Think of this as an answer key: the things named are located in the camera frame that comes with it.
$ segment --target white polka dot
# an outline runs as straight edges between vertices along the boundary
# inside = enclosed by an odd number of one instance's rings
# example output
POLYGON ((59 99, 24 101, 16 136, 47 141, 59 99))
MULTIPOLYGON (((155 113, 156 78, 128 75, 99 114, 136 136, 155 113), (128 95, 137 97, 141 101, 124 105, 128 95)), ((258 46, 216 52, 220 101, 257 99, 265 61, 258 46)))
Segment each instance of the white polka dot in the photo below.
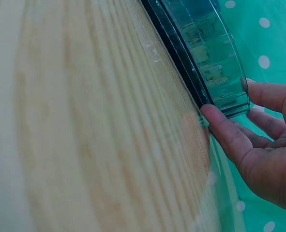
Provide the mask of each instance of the white polka dot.
POLYGON ((214 185, 216 182, 217 182, 217 175, 214 172, 210 171, 207 177, 207 183, 209 185, 214 185))
POLYGON ((226 1, 225 6, 226 6, 226 8, 229 8, 229 9, 234 8, 235 7, 235 1, 233 1, 233 0, 226 1))
POLYGON ((259 19, 259 24, 263 28, 269 28, 270 27, 270 21, 267 18, 260 18, 259 19))
POLYGON ((257 109, 257 110, 260 110, 260 111, 264 112, 264 107, 259 106, 259 105, 254 105, 253 109, 257 109))
POLYGON ((260 56, 259 65, 261 68, 267 69, 270 66, 270 59, 267 56, 260 56))
POLYGON ((236 204, 236 209, 240 212, 243 212, 246 208, 245 202, 239 201, 236 204))
POLYGON ((270 221, 267 224, 265 224, 263 232, 272 232, 274 229, 275 229, 275 222, 270 221))

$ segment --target teal plastic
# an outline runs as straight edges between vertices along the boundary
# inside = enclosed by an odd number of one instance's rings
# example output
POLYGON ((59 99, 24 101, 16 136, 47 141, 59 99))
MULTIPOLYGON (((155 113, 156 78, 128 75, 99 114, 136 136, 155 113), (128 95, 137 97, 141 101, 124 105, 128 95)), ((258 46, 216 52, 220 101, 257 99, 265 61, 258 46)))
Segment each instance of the teal plastic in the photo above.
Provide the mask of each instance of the teal plastic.
POLYGON ((201 91, 207 89, 210 103, 228 118, 246 114, 250 103, 245 74, 233 38, 221 17, 218 2, 160 1, 158 3, 165 6, 195 61, 200 74, 198 78, 206 87, 201 91))

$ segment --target clear plastic lid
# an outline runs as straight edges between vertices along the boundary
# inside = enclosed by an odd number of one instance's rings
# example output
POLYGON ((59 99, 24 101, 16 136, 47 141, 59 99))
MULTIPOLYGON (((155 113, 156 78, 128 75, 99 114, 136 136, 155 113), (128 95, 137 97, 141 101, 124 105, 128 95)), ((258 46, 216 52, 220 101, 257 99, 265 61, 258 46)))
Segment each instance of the clear plastic lid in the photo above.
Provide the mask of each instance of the clear plastic lid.
POLYGON ((214 104, 229 118, 247 113, 250 104, 244 71, 218 2, 142 2, 196 104, 214 104))

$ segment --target wooden board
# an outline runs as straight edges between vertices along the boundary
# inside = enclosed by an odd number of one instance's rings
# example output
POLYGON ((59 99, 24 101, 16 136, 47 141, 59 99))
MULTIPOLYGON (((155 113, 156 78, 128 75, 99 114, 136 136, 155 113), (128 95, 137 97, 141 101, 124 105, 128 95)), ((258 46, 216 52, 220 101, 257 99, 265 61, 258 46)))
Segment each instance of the wooden board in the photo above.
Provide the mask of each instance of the wooden board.
POLYGON ((208 171, 138 0, 0 1, 0 232, 217 231, 208 171))

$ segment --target finger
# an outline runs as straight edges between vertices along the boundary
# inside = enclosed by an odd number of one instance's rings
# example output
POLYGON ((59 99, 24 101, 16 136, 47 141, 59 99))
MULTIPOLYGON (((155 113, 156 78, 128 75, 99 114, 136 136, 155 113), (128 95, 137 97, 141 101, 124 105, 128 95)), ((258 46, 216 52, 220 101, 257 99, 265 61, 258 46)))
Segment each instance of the finger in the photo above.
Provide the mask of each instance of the finger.
POLYGON ((282 119, 258 109, 251 109, 247 117, 274 140, 279 139, 283 134, 286 135, 286 124, 282 119))
POLYGON ((286 102, 286 85, 259 83, 247 79, 250 100, 259 106, 281 112, 286 102))
POLYGON ((220 141, 221 146, 226 149, 229 159, 239 166, 247 153, 253 149, 250 140, 215 106, 204 105, 201 112, 217 134, 217 140, 220 141))
POLYGON ((269 146, 269 144, 272 143, 272 141, 268 138, 255 134, 241 124, 237 122, 234 122, 234 124, 241 130, 241 132, 243 132, 248 137, 254 148, 266 148, 269 146))

